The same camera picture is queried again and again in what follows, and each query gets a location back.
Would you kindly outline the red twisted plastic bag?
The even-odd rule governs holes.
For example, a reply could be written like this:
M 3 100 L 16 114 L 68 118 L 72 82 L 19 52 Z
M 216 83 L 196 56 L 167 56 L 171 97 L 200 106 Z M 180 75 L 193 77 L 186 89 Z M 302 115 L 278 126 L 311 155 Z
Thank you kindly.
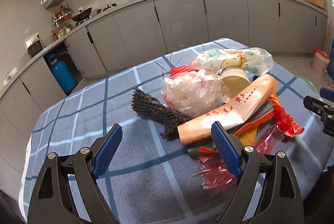
M 275 92 L 270 95 L 269 101 L 274 108 L 274 122 L 285 136 L 292 138 L 304 132 L 305 129 L 299 126 L 282 107 Z

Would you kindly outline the pink clear plastic wrapper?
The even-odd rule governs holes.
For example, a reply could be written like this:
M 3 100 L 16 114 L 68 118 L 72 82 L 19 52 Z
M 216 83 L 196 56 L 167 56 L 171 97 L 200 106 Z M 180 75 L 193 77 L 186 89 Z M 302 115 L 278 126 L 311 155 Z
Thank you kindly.
M 270 154 L 284 139 L 283 133 L 276 125 L 269 126 L 258 141 L 255 141 L 255 130 L 255 128 L 251 128 L 238 138 L 245 146 L 253 141 L 252 146 L 259 153 Z M 194 173 L 193 176 L 197 176 L 201 179 L 203 189 L 217 193 L 236 184 L 236 177 L 227 170 L 227 166 L 219 156 L 218 150 L 213 142 L 189 150 L 189 154 L 199 161 L 198 166 L 200 170 Z

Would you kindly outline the green printed plastic bag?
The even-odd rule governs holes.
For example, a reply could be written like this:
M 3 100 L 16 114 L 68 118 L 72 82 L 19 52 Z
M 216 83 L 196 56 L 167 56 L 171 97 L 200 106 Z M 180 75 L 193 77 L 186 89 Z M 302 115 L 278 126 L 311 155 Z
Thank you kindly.
M 263 75 L 273 67 L 272 54 L 261 48 L 210 49 L 199 54 L 191 63 L 194 69 L 211 72 L 242 69 L 255 75 Z

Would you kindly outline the white paper cup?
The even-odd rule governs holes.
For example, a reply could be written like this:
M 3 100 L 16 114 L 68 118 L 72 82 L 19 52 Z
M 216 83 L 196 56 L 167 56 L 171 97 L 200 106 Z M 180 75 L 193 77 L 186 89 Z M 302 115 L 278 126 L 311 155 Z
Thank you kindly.
M 222 70 L 220 80 L 222 83 L 223 96 L 226 101 L 237 96 L 251 83 L 246 72 L 238 68 Z

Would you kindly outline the orange printed wrapper tube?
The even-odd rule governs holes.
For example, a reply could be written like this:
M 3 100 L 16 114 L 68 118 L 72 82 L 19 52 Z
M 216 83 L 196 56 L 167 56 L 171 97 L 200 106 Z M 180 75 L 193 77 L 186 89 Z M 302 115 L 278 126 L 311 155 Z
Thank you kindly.
M 209 138 L 213 123 L 229 130 L 246 122 L 275 91 L 277 81 L 271 75 L 258 77 L 225 105 L 211 110 L 177 127 L 182 145 Z

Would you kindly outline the clear plastic bag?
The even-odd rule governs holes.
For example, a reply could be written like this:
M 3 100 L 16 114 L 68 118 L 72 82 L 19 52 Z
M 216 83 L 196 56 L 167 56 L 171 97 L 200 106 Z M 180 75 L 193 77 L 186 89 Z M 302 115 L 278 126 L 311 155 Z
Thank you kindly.
M 192 118 L 203 115 L 231 99 L 231 92 L 218 73 L 200 69 L 163 80 L 162 98 L 167 106 Z

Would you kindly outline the black foam net sleeve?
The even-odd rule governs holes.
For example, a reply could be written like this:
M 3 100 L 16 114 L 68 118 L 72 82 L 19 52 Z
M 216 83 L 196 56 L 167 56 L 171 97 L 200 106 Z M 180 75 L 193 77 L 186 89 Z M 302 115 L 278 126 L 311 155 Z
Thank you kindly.
M 164 132 L 160 135 L 167 140 L 179 139 L 178 126 L 191 120 L 191 117 L 165 107 L 158 99 L 143 92 L 139 88 L 134 88 L 131 106 L 140 117 L 160 123 L 164 126 Z

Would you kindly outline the red foam net sleeve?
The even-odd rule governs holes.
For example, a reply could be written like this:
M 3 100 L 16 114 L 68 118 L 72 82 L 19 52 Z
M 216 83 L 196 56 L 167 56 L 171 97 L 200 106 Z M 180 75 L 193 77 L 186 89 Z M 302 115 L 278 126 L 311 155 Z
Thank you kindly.
M 170 69 L 169 76 L 172 78 L 173 76 L 181 73 L 186 72 L 197 72 L 196 69 L 194 69 L 191 65 L 181 65 L 181 66 L 175 66 Z

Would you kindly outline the orange red snack wrapper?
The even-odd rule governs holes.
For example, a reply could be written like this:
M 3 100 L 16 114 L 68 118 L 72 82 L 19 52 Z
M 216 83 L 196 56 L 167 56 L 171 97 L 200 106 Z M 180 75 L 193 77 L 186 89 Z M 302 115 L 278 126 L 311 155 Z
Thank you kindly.
M 263 123 L 267 123 L 274 117 L 275 111 L 271 103 L 266 103 L 255 112 L 244 124 L 227 130 L 228 134 L 236 136 L 243 145 L 252 145 L 258 130 Z M 199 158 L 202 163 L 218 153 L 211 138 L 186 146 L 188 154 L 192 158 Z

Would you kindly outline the grey kitchen counter cabinets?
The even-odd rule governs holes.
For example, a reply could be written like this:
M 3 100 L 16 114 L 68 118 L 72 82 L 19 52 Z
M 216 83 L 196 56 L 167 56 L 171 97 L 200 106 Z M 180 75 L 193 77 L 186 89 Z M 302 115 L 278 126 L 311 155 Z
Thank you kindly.
M 65 97 L 45 61 L 68 46 L 80 75 L 97 79 L 186 47 L 229 38 L 269 52 L 323 48 L 327 12 L 304 0 L 131 0 L 106 10 L 31 58 L 1 89 L 1 190 L 17 199 L 39 116 Z

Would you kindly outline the pink bucket with red bag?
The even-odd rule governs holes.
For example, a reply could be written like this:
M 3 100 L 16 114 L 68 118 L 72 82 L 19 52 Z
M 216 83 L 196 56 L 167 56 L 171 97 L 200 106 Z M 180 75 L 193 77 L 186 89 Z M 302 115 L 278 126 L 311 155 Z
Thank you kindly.
M 327 71 L 330 58 L 326 53 L 318 48 L 314 49 L 313 54 L 314 59 L 312 62 L 312 69 L 317 75 L 322 76 Z

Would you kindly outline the blue checked tablecloth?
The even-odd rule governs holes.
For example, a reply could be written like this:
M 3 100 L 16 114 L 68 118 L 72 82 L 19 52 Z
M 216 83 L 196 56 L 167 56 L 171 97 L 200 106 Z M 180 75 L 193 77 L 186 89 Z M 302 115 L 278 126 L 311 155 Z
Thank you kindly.
M 120 223 L 212 223 L 230 196 L 205 191 L 198 160 L 179 140 L 163 139 L 164 127 L 144 120 L 131 108 L 138 87 L 163 102 L 162 81 L 170 69 L 190 64 L 198 54 L 213 48 L 244 49 L 241 43 L 219 39 L 167 54 L 90 85 L 46 109 L 38 119 L 25 157 L 19 207 L 25 219 L 37 176 L 48 153 L 77 153 L 106 135 L 113 124 L 122 127 L 122 141 L 98 186 Z M 284 139 L 274 152 L 284 151 L 305 198 L 320 173 L 333 165 L 333 138 L 323 133 L 320 118 L 304 108 L 303 99 L 319 97 L 279 64 L 269 75 L 277 80 L 276 94 L 284 109 L 305 130 Z

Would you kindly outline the blue gas cylinder in cabinet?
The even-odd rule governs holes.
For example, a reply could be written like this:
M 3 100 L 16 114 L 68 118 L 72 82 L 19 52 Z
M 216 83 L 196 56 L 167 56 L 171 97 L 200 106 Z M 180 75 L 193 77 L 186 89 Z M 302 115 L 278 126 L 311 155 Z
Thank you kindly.
M 49 63 L 50 71 L 64 93 L 69 95 L 75 88 L 76 81 L 66 62 L 58 58 L 54 53 L 47 58 L 47 62 Z

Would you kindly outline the dark rice cooker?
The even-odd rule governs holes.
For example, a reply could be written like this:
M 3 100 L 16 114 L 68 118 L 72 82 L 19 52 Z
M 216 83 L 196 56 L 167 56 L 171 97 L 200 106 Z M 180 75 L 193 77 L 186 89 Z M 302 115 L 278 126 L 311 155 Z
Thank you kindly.
M 43 50 L 43 45 L 40 39 L 31 40 L 25 42 L 25 46 L 27 49 L 27 53 L 29 54 L 30 58 L 33 58 L 39 52 Z

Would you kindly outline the spice rack with bottles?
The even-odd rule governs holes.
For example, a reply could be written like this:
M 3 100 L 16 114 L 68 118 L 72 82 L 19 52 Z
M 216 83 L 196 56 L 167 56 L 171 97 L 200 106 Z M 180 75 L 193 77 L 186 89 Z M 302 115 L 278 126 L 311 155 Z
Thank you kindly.
M 62 38 L 72 30 L 70 24 L 73 18 L 73 11 L 67 3 L 60 5 L 52 17 L 52 36 L 54 40 Z

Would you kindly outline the black wok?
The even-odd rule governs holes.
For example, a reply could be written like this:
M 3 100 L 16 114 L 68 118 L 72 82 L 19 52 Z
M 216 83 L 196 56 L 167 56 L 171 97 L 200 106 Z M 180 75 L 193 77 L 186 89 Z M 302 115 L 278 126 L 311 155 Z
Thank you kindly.
M 91 15 L 92 8 L 87 8 L 86 10 L 82 10 L 76 16 L 66 16 L 64 17 L 65 20 L 73 20 L 74 22 L 82 22 L 88 19 Z

